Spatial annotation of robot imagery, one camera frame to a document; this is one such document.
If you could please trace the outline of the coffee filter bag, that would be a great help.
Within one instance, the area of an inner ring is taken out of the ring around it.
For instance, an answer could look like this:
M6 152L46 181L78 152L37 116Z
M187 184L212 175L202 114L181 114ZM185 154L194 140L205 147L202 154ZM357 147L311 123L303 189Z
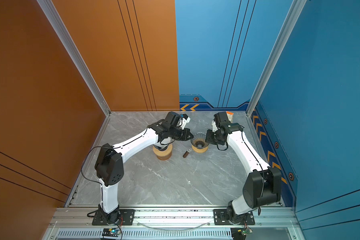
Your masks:
M233 123L234 122L234 113L226 111L226 114L227 114L227 118L228 118L229 122Z

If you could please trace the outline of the grey glass dripper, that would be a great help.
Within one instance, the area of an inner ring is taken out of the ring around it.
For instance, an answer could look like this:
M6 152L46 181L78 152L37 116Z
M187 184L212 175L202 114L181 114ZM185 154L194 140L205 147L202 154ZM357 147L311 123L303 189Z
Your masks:
M196 133L191 139L191 144L197 149L204 149L209 145L209 143L206 141L206 138L206 133Z

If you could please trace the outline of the white paper coffee filter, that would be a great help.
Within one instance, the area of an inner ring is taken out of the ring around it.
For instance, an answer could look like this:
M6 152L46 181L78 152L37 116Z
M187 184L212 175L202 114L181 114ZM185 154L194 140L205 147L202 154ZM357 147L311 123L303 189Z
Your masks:
M163 144L163 143L155 143L154 144L154 148L156 148L157 150L159 151L165 151L169 145L171 145L172 143L169 142L169 143L166 143L166 144Z

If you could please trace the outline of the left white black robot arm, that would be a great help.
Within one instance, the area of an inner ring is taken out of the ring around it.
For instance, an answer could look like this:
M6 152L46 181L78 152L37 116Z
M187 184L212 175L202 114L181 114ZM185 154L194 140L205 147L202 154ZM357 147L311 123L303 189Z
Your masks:
M148 125L140 134L115 145L104 144L95 163L101 186L101 201L95 216L108 225L119 225L122 214L118 202L119 182L124 176L124 163L133 155L152 146L158 159L168 160L172 156L173 142L186 142L194 135L186 128L190 122L186 114L169 112L165 119Z

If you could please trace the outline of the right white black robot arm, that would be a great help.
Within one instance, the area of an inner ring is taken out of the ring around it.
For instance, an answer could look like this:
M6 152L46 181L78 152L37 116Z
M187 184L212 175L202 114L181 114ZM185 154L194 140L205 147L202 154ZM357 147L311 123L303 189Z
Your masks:
M282 197L282 173L271 168L256 152L244 133L244 127L232 123L226 112L214 115L213 128L207 130L206 141L209 144L231 148L239 157L247 173L242 195L230 201L227 217L234 225L245 221L249 213L261 207L279 202Z

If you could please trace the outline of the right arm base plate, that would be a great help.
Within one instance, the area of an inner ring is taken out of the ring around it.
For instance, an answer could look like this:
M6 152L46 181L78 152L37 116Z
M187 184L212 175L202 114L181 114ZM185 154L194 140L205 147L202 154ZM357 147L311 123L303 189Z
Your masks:
M223 225L240 225L254 226L255 218L252 212L236 215L228 209L214 209L214 223L217 226Z

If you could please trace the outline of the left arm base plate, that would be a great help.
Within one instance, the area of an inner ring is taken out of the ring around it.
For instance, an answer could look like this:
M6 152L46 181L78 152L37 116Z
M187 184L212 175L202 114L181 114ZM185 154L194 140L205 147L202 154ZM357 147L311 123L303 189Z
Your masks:
M95 211L92 221L93 226L131 226L135 217L134 209L116 209L111 213L105 213L101 208Z

